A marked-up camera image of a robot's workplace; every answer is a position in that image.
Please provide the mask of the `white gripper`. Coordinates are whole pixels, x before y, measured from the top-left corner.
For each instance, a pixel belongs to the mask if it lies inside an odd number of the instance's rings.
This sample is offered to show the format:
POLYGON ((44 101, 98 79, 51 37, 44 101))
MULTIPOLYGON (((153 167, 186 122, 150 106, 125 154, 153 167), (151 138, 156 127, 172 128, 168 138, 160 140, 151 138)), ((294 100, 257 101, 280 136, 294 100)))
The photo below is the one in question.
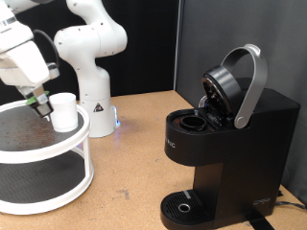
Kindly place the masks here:
POLYGON ((32 41, 0 55, 0 78, 6 85, 26 88, 26 95, 33 93, 34 107, 48 103, 42 84, 49 80, 49 70, 32 41))

